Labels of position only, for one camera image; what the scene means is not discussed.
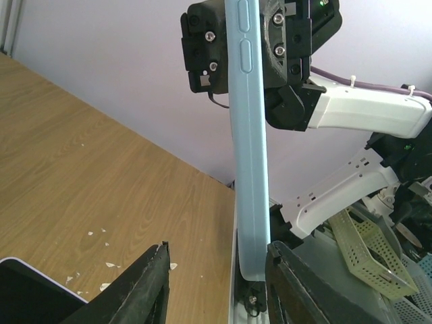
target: white wall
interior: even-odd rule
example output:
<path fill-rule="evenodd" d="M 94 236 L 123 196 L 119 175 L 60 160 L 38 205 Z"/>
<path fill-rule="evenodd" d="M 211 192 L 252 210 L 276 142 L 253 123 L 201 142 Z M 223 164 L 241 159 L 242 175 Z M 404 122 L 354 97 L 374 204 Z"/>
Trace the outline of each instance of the white wall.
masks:
<path fill-rule="evenodd" d="M 432 90 L 427 0 L 341 0 L 344 25 L 314 65 Z M 15 58 L 211 176 L 229 182 L 228 112 L 188 88 L 180 15 L 191 0 L 27 0 Z M 344 164 L 368 134 L 268 129 L 271 196 L 296 196 Z"/>

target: green plastic basket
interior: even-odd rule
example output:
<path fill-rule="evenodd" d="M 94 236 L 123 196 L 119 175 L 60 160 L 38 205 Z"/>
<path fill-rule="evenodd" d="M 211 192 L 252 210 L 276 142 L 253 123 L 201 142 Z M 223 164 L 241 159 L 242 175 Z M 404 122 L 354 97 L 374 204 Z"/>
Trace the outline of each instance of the green plastic basket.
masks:
<path fill-rule="evenodd" d="M 372 221 L 358 223 L 344 209 L 329 219 L 350 272 L 390 300 L 419 290 L 380 228 Z"/>

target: white zip tie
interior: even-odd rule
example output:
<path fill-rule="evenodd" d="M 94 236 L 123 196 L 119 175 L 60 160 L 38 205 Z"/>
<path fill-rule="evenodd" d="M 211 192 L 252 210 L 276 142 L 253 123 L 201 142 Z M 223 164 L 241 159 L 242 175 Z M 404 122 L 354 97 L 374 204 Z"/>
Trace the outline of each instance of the white zip tie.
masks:
<path fill-rule="evenodd" d="M 412 97 L 414 94 L 414 90 L 416 90 L 416 86 L 408 86 L 408 90 L 410 91 L 410 97 Z"/>
<path fill-rule="evenodd" d="M 351 80 L 351 85 L 350 85 L 350 87 L 351 87 L 351 88 L 354 88 L 354 83 L 356 82 L 356 76 L 351 76 L 350 80 Z"/>

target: wooden tabletop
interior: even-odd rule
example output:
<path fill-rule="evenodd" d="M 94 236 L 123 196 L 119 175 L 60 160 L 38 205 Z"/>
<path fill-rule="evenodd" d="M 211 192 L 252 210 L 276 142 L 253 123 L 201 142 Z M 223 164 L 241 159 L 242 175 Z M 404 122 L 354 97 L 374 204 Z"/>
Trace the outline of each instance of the wooden tabletop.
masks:
<path fill-rule="evenodd" d="M 167 240 L 167 322 L 225 324 L 233 214 L 223 184 L 0 55 L 0 259 L 91 300 Z"/>

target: blue phone case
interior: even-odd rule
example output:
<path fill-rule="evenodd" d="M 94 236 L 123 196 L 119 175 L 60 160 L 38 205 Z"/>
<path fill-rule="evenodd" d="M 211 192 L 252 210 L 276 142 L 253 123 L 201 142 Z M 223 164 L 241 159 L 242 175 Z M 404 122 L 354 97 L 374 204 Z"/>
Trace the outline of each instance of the blue phone case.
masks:
<path fill-rule="evenodd" d="M 270 220 L 259 0 L 225 0 L 225 15 L 240 270 L 248 281 L 265 281 Z"/>

